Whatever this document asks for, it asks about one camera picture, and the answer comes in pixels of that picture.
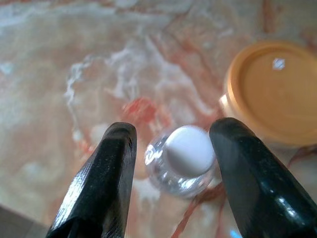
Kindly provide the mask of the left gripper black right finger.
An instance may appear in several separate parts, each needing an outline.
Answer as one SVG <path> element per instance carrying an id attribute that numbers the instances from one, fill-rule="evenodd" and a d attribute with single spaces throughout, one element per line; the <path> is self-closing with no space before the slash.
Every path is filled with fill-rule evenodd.
<path id="1" fill-rule="evenodd" d="M 234 118 L 219 119 L 209 135 L 242 237 L 316 237 L 316 204 L 245 124 Z"/>

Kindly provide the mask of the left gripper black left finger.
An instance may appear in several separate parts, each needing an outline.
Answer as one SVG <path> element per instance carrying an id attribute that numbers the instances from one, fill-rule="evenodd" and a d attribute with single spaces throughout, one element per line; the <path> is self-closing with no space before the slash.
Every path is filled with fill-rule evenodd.
<path id="1" fill-rule="evenodd" d="M 122 238 L 137 154 L 136 128 L 115 122 L 73 178 L 49 238 Z"/>

